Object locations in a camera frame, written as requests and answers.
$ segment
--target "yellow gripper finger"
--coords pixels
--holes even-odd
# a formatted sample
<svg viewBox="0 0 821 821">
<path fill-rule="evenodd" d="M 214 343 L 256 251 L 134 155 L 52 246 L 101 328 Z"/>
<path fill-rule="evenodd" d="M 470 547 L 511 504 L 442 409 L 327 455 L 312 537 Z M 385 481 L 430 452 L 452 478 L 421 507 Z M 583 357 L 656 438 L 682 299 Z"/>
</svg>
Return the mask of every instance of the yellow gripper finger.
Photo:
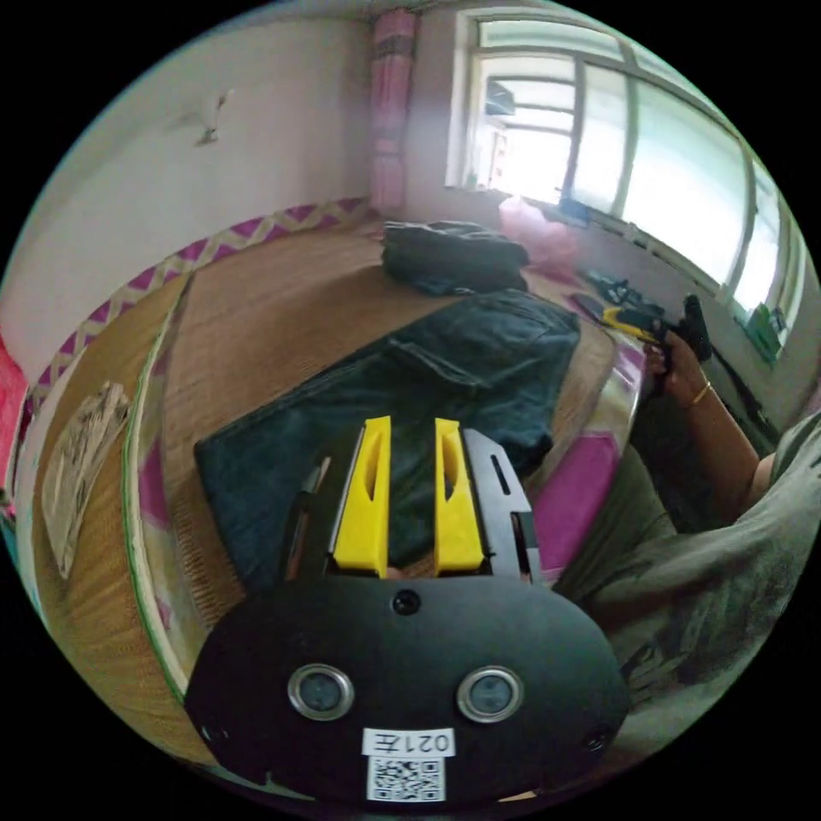
<svg viewBox="0 0 821 821">
<path fill-rule="evenodd" d="M 459 423 L 436 420 L 434 569 L 472 573 L 485 559 Z"/>
<path fill-rule="evenodd" d="M 334 562 L 343 572 L 387 575 L 390 511 L 391 417 L 365 422 L 351 468 L 334 544 Z"/>
</svg>

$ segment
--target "window frame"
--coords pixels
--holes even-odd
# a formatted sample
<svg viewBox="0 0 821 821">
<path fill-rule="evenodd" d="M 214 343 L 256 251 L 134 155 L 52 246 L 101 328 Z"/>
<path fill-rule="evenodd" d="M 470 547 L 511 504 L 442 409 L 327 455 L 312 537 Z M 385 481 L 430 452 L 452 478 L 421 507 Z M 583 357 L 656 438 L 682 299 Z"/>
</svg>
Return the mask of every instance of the window frame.
<svg viewBox="0 0 821 821">
<path fill-rule="evenodd" d="M 570 158 L 562 186 L 562 198 L 567 199 L 570 199 L 570 194 L 573 189 L 579 148 L 581 145 L 586 97 L 586 66 L 589 65 L 596 68 L 617 71 L 623 74 L 626 79 L 627 130 L 625 134 L 623 166 L 613 207 L 609 213 L 604 213 L 594 208 L 587 208 L 590 221 L 598 224 L 599 227 L 607 231 L 617 233 L 625 239 L 646 248 L 649 253 L 652 253 L 654 256 L 661 258 L 676 269 L 682 271 L 689 279 L 710 293 L 728 311 L 735 312 L 737 308 L 734 302 L 734 294 L 741 280 L 741 274 L 747 259 L 747 250 L 753 237 L 753 227 L 756 216 L 757 181 L 755 165 L 757 164 L 761 169 L 765 169 L 765 166 L 753 154 L 747 141 L 739 134 L 732 123 L 730 123 L 718 109 L 704 102 L 701 98 L 688 93 L 686 88 L 678 86 L 664 76 L 641 68 L 631 41 L 618 32 L 614 32 L 609 27 L 597 25 L 594 21 L 578 20 L 574 17 L 569 18 L 568 16 L 562 16 L 550 10 L 540 12 L 538 9 L 533 8 L 525 8 L 518 11 L 516 9 L 505 9 L 504 12 L 499 9 L 494 10 L 492 13 L 488 13 L 482 9 L 466 9 L 458 12 L 458 14 L 464 16 L 469 26 L 467 65 L 470 71 L 470 76 L 467 78 L 468 92 L 466 94 L 466 102 L 470 105 L 470 110 L 467 112 L 465 119 L 467 128 L 464 134 L 462 156 L 459 162 L 458 180 L 461 183 L 459 187 L 467 186 L 468 183 L 472 155 L 475 150 L 477 128 L 481 123 L 481 112 L 484 108 L 485 84 L 480 82 L 482 77 L 481 64 L 484 58 L 490 56 L 565 56 L 573 60 L 575 69 L 575 81 L 573 85 L 576 89 L 576 95 L 570 134 Z M 617 42 L 622 54 L 622 60 L 571 48 L 563 49 L 535 45 L 523 46 L 521 48 L 510 46 L 482 48 L 480 46 L 482 23 L 522 19 L 572 25 L 578 28 L 587 28 L 592 31 L 607 34 Z M 734 264 L 724 284 L 719 284 L 683 255 L 665 245 L 660 240 L 641 231 L 636 226 L 625 223 L 621 219 L 629 191 L 630 176 L 639 138 L 638 85 L 641 82 L 655 86 L 661 91 L 667 92 L 677 98 L 680 102 L 696 109 L 707 117 L 708 120 L 722 128 L 740 147 L 746 183 L 744 221 L 735 252 Z M 797 253 L 795 250 L 796 240 L 794 239 L 794 235 L 797 234 L 798 229 L 777 187 L 776 192 L 779 213 L 778 259 L 766 304 L 771 308 L 779 306 L 785 316 L 791 316 L 794 315 L 796 311 L 796 300 L 800 301 L 800 289 L 798 288 L 798 280 L 800 278 L 798 276 L 800 253 Z M 530 201 L 541 207 L 552 220 L 570 221 L 559 206 L 535 202 L 533 200 Z M 789 335 L 789 330 L 790 328 L 783 334 L 784 338 L 782 342 L 784 342 L 786 336 Z"/>
</svg>

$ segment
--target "pink zigzag border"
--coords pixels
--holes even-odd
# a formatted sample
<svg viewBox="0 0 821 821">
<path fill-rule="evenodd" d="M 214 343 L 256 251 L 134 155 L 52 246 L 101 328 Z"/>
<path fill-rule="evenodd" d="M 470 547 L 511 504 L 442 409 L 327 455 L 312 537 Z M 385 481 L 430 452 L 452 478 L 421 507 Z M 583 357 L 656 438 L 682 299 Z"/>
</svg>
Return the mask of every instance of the pink zigzag border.
<svg viewBox="0 0 821 821">
<path fill-rule="evenodd" d="M 21 439 L 28 424 L 34 416 L 36 416 L 40 406 L 53 387 L 52 372 L 57 357 L 70 356 L 74 359 L 97 338 L 97 335 L 103 328 L 132 308 L 135 303 L 131 299 L 125 299 L 126 293 L 128 296 L 133 296 L 135 293 L 141 294 L 138 298 L 142 298 L 166 282 L 179 276 L 181 272 L 177 268 L 185 266 L 192 272 L 218 259 L 237 253 L 238 251 L 244 251 L 246 248 L 253 247 L 254 245 L 260 245 L 264 242 L 285 237 L 290 233 L 295 233 L 307 228 L 326 230 L 347 224 L 348 222 L 355 222 L 360 218 L 366 219 L 368 216 L 371 216 L 367 209 L 367 203 L 368 200 L 364 197 L 344 198 L 325 204 L 298 205 L 284 209 L 273 215 L 259 216 L 254 219 L 245 220 L 237 225 L 231 226 L 227 231 L 220 231 L 213 237 L 198 239 L 180 251 L 177 251 L 175 254 L 166 257 L 166 259 L 158 265 L 137 274 L 137 276 L 130 280 L 125 286 L 121 287 L 110 299 L 106 300 L 106 302 L 97 307 L 89 315 L 86 322 L 95 322 L 101 325 L 101 328 L 96 333 L 83 333 L 83 329 L 79 328 L 60 346 L 60 350 L 55 358 L 52 359 L 49 366 L 37 380 L 35 388 L 29 391 L 24 410 L 23 424 L 21 425 Z M 317 212 L 321 212 L 322 215 L 316 225 L 306 225 L 305 223 L 308 219 Z M 281 225 L 278 221 L 283 218 L 296 222 L 297 226 L 291 228 Z M 266 220 L 272 221 L 274 225 L 263 236 L 255 239 L 257 230 Z M 211 254 L 206 254 L 208 248 L 213 245 L 213 240 L 216 240 L 217 237 L 222 237 L 226 233 L 228 233 L 228 237 L 225 238 L 225 241 L 221 242 Z M 238 241 L 229 242 L 230 234 L 233 234 Z M 156 272 L 157 269 L 164 264 L 168 265 L 168 272 L 163 276 L 162 281 L 158 282 L 156 281 Z M 118 300 L 118 296 L 120 295 L 122 295 L 123 298 Z M 120 309 L 119 312 L 115 313 L 112 308 L 117 302 L 120 304 Z M 67 366 L 68 363 L 62 362 L 57 368 L 58 375 L 61 374 Z"/>
</svg>

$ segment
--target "bracelet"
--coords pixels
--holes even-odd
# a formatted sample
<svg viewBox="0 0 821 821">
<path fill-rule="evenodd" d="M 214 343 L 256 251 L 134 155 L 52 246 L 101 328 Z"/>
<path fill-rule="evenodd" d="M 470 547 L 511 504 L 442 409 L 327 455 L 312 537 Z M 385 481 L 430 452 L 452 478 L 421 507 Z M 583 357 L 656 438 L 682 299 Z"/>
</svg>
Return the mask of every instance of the bracelet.
<svg viewBox="0 0 821 821">
<path fill-rule="evenodd" d="M 710 390 L 711 387 L 712 385 L 710 384 L 710 382 L 707 382 L 707 384 L 704 385 L 703 388 L 701 388 L 696 398 L 688 405 L 688 408 L 694 408 L 707 395 L 707 392 Z"/>
</svg>

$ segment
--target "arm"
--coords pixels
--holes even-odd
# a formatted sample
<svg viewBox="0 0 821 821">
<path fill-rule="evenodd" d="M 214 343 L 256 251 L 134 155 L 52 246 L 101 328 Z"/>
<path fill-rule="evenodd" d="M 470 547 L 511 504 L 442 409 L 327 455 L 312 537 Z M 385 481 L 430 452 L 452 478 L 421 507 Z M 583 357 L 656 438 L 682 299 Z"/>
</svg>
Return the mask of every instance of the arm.
<svg viewBox="0 0 821 821">
<path fill-rule="evenodd" d="M 769 487 L 772 456 L 759 460 L 724 403 L 708 387 L 687 343 L 673 333 L 665 341 L 671 348 L 671 368 L 664 381 L 665 391 L 686 414 L 719 510 L 729 522 L 734 522 Z M 651 349 L 648 356 L 651 372 L 663 374 L 664 359 L 660 352 Z"/>
</svg>

